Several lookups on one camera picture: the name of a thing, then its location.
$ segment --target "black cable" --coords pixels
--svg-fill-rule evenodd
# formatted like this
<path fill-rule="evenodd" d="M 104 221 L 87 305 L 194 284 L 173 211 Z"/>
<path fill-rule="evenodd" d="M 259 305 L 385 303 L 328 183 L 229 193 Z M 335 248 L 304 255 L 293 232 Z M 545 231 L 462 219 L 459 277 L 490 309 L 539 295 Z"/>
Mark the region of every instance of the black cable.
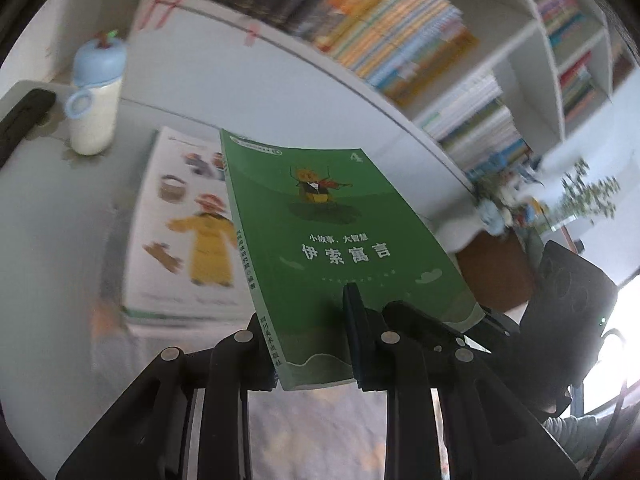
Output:
<path fill-rule="evenodd" d="M 622 335 L 622 332 L 620 332 L 620 330 L 618 330 L 617 328 L 612 328 L 610 330 L 607 330 L 607 332 L 602 336 L 602 339 L 604 340 L 610 335 L 617 336 L 617 338 L 619 338 L 620 341 L 622 341 L 622 348 L 623 349 L 626 348 L 626 339 Z M 616 424 L 618 423 L 618 419 L 620 418 L 620 413 L 622 412 L 622 404 L 625 402 L 626 380 L 627 380 L 627 377 L 625 377 L 625 379 L 622 382 L 622 387 L 620 388 L 620 393 L 618 394 L 618 400 L 616 401 L 616 408 L 613 410 L 613 415 L 611 415 L 611 420 L 609 421 L 609 425 L 607 426 L 607 431 L 605 431 L 604 435 L 602 436 L 602 441 L 600 443 L 600 446 L 598 447 L 596 454 L 593 456 L 593 460 L 591 460 L 591 463 L 589 464 L 587 471 L 585 471 L 584 475 L 582 475 L 582 480 L 589 480 L 589 478 L 591 478 L 591 475 L 593 475 L 593 472 L 596 469 L 596 466 L 598 465 L 598 462 L 602 458 L 602 454 L 604 453 L 604 450 L 611 439 L 613 430 L 615 429 Z"/>

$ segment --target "metal screw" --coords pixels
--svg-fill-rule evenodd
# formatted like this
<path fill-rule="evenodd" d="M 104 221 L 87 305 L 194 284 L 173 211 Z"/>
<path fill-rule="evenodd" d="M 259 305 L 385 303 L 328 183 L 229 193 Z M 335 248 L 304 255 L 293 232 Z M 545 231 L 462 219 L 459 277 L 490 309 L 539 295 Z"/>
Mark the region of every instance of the metal screw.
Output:
<path fill-rule="evenodd" d="M 250 330 L 238 330 L 234 334 L 234 339 L 239 343 L 248 343 L 254 338 L 254 333 Z"/>
<path fill-rule="evenodd" d="M 380 336 L 380 340 L 388 345 L 395 345 L 398 341 L 400 341 L 400 335 L 396 332 L 392 332 L 391 330 L 387 330 L 386 332 L 382 333 L 382 335 Z"/>
<path fill-rule="evenodd" d="M 474 353 L 468 348 L 458 348 L 456 350 L 456 359 L 463 363 L 469 363 L 474 360 Z"/>
<path fill-rule="evenodd" d="M 175 346 L 169 346 L 169 348 L 165 348 L 160 353 L 160 357 L 162 358 L 163 361 L 173 361 L 174 359 L 177 359 L 179 355 L 180 355 L 180 350 L 177 349 Z"/>

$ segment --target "bottle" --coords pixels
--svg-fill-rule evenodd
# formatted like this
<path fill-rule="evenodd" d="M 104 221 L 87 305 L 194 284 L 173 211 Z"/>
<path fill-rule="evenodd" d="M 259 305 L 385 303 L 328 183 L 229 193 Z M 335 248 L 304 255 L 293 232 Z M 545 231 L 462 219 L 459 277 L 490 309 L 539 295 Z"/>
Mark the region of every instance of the bottle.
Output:
<path fill-rule="evenodd" d="M 127 49 L 122 40 L 101 34 L 74 57 L 72 83 L 78 91 L 65 104 L 71 148 L 96 155 L 113 141 Z"/>

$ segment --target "yellow coat illustration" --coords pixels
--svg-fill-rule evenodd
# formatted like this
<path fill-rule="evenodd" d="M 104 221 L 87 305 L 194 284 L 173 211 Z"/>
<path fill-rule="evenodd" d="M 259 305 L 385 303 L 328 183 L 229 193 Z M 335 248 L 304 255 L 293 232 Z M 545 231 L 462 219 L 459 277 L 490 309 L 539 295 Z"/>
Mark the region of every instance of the yellow coat illustration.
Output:
<path fill-rule="evenodd" d="M 230 220 L 217 214 L 200 213 L 171 220 L 167 227 L 179 233 L 196 231 L 189 268 L 192 282 L 199 285 L 232 285 L 233 275 L 225 239 L 234 246 L 237 246 L 237 241 L 236 230 Z"/>

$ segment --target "green book cover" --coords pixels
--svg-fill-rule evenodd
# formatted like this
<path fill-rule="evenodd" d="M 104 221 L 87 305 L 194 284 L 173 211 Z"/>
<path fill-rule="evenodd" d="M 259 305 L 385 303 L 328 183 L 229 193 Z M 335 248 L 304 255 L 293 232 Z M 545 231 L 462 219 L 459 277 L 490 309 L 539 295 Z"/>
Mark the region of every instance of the green book cover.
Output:
<path fill-rule="evenodd" d="M 466 330 L 483 314 L 430 231 L 362 150 L 268 146 L 221 130 L 238 249 L 286 390 L 353 378 L 342 289 Z"/>

